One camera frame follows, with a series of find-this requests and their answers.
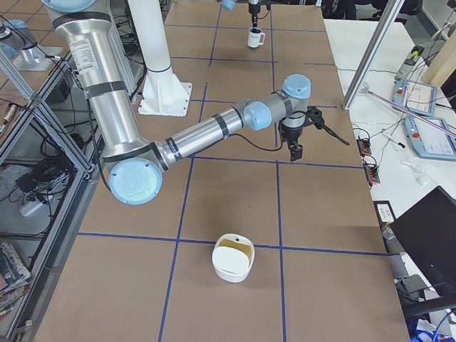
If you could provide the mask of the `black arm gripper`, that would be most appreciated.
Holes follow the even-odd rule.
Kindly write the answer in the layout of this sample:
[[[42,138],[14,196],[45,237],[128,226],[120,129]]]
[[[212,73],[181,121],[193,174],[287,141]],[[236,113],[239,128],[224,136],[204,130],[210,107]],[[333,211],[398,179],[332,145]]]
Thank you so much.
[[[304,127],[302,125],[292,128],[284,123],[281,124],[281,141],[283,143],[297,144],[289,149],[291,162],[302,158],[304,149],[303,146],[298,143],[303,129]]]
[[[252,31],[258,31],[258,17],[261,11],[261,0],[248,0],[249,13],[252,15]]]

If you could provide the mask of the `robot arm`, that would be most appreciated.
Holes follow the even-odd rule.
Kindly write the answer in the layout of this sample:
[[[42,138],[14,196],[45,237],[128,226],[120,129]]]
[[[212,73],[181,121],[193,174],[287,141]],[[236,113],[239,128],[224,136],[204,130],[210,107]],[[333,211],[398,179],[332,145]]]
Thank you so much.
[[[237,5],[237,0],[222,0],[222,6],[228,10],[232,11]],[[258,14],[261,11],[260,0],[248,0],[248,10],[252,19],[252,28],[254,30],[258,29]]]
[[[108,186],[115,198],[145,204],[162,187],[162,174],[173,164],[228,138],[243,127],[262,130],[306,108],[311,82],[301,74],[288,76],[280,90],[261,100],[244,100],[165,140],[142,137],[109,33],[113,23],[107,1],[47,1],[57,34],[68,43],[85,99],[100,127],[109,170]],[[192,86],[174,74],[163,18],[157,1],[131,1],[130,12],[146,66],[139,113],[182,117]]]

